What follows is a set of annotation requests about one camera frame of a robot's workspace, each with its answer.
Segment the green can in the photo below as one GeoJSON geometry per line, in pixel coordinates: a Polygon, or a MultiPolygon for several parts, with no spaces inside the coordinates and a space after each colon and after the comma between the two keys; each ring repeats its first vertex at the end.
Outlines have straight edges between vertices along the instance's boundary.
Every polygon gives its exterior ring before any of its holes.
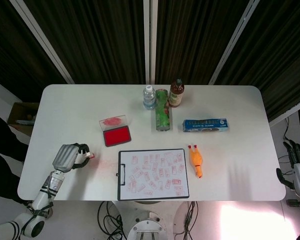
{"type": "Polygon", "coordinates": [[[158,89],[155,92],[155,125],[157,131],[170,129],[168,91],[158,89]]]}

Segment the black pants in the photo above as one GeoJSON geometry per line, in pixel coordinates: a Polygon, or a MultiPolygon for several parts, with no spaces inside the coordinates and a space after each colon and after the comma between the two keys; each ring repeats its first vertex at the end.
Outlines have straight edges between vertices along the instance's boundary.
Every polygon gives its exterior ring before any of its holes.
{"type": "MultiPolygon", "coordinates": [[[[20,142],[7,123],[0,118],[0,154],[24,162],[28,145],[20,142]]],[[[14,175],[6,160],[0,156],[0,197],[25,203],[17,193],[20,178],[14,175]]]]}

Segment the rubber chicken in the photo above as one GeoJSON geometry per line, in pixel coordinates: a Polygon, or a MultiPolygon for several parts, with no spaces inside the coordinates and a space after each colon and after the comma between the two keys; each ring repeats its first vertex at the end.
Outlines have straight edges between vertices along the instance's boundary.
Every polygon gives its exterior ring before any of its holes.
{"type": "Polygon", "coordinates": [[[191,145],[189,145],[188,148],[189,148],[191,162],[195,168],[195,175],[201,178],[202,177],[201,165],[203,162],[202,156],[197,148],[197,145],[194,145],[194,151],[192,150],[191,145]]]}

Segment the clipboard clip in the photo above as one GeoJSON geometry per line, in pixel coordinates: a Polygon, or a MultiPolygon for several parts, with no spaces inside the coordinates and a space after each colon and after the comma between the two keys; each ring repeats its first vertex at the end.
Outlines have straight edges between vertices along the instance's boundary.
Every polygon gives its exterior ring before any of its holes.
{"type": "Polygon", "coordinates": [[[120,164],[119,177],[120,177],[120,186],[125,186],[126,185],[126,164],[124,163],[120,164]]]}

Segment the brown cardboard box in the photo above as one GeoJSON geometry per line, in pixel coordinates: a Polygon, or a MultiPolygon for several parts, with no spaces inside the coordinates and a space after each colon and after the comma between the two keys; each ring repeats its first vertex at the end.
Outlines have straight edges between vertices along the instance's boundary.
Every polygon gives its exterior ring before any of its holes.
{"type": "Polygon", "coordinates": [[[16,120],[29,120],[27,115],[36,115],[38,108],[38,102],[15,102],[7,121],[8,125],[31,137],[34,126],[21,125],[16,123],[16,120]]]}

